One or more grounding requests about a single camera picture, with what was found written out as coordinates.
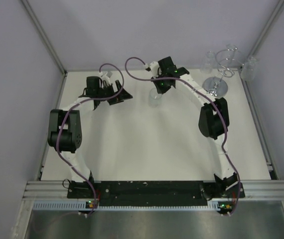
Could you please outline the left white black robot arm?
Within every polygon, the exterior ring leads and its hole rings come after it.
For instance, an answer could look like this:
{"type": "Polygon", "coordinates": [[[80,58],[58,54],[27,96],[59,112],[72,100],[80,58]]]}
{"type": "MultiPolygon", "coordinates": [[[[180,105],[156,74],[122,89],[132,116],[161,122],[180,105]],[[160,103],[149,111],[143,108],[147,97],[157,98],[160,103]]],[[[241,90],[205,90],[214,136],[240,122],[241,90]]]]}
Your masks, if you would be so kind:
{"type": "Polygon", "coordinates": [[[89,76],[83,93],[74,103],[50,111],[47,142],[69,166],[72,181],[80,182],[78,191],[84,197],[93,196],[96,186],[89,181],[91,170],[80,150],[83,140],[81,120],[102,102],[111,106],[132,98],[119,80],[113,84],[106,75],[89,76]]]}

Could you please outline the clear patterned wine glass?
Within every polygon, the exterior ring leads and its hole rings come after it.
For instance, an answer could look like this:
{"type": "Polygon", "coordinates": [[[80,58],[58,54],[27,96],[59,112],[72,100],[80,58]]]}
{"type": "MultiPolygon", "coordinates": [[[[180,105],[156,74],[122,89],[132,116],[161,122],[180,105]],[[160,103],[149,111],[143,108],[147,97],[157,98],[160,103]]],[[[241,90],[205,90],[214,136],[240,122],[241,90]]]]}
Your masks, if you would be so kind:
{"type": "Polygon", "coordinates": [[[152,88],[148,95],[148,105],[151,108],[156,108],[161,104],[162,94],[157,92],[156,88],[152,88]]]}

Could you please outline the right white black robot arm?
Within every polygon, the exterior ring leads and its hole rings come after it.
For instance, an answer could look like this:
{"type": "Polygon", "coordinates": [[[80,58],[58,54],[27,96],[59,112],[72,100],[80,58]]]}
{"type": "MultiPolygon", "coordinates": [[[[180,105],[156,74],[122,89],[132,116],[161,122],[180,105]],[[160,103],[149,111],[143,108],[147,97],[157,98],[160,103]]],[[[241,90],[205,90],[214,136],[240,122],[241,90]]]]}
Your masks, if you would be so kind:
{"type": "Polygon", "coordinates": [[[226,150],[229,126],[228,103],[224,98],[214,99],[195,82],[190,72],[177,68],[171,57],[153,61],[146,68],[151,72],[153,83],[160,94],[165,94],[174,87],[184,93],[199,109],[198,127],[201,134],[210,143],[215,191],[221,197],[233,192],[241,192],[238,171],[230,162],[226,150]]]}

